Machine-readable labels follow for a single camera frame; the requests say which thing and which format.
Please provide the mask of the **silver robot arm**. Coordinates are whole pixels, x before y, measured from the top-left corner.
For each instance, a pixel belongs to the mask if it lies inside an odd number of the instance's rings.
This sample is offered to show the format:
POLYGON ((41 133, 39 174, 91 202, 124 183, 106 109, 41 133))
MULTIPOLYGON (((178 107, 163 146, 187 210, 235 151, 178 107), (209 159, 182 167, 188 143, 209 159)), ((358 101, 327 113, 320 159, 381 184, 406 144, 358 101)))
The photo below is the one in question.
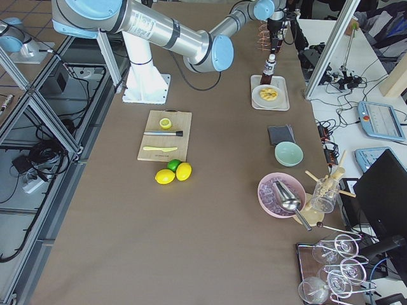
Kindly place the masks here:
POLYGON ((233 62, 231 36, 281 9, 279 1, 242 1, 212 30, 194 31, 138 1, 52 1, 52 21, 61 34, 88 39, 127 32, 182 55, 191 71, 221 72, 233 62))
POLYGON ((54 46, 35 40, 17 17, 1 20, 1 48, 16 64, 40 64, 54 46))

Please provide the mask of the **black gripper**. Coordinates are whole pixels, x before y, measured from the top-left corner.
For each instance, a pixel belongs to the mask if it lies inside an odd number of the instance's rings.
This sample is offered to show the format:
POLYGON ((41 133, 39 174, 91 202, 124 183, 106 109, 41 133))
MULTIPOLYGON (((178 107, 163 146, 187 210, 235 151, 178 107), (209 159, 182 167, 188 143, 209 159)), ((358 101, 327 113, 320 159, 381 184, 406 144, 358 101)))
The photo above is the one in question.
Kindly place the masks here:
POLYGON ((270 33, 270 52, 275 53, 278 47, 278 31, 283 28, 286 21, 284 10, 274 11, 270 18, 267 19, 267 29, 270 33))

